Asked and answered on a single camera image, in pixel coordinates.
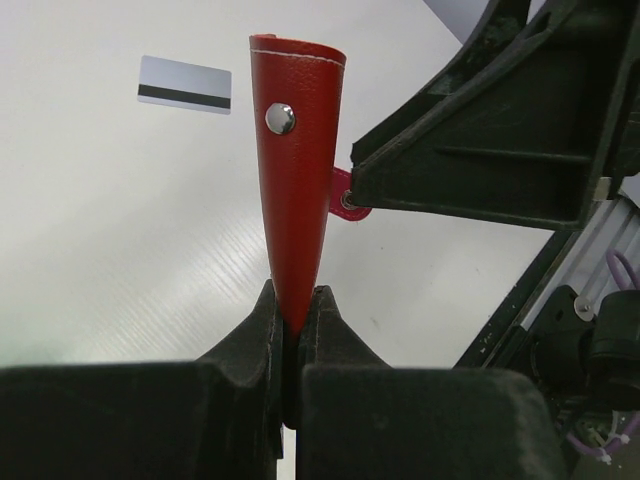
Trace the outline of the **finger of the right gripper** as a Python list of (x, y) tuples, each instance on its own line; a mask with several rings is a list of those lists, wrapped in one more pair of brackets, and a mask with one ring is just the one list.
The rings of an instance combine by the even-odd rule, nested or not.
[(359, 206), (584, 227), (639, 171), (638, 3), (489, 2), (351, 160)]

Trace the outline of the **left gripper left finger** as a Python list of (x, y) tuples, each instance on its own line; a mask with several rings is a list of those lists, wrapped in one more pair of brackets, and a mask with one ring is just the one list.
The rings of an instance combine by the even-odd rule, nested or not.
[(190, 361), (1, 372), (5, 479), (272, 479), (282, 455), (282, 325), (266, 283)]

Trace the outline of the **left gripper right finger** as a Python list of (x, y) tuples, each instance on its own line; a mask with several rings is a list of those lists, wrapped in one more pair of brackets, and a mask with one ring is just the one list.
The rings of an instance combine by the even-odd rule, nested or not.
[(501, 369), (394, 368), (314, 291), (283, 381), (299, 479), (563, 479), (547, 405)]

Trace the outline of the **red card holder wallet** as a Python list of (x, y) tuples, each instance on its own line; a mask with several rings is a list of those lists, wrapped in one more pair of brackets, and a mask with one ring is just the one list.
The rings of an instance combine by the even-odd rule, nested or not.
[(310, 309), (333, 194), (345, 55), (274, 34), (249, 39), (264, 232), (289, 338)]

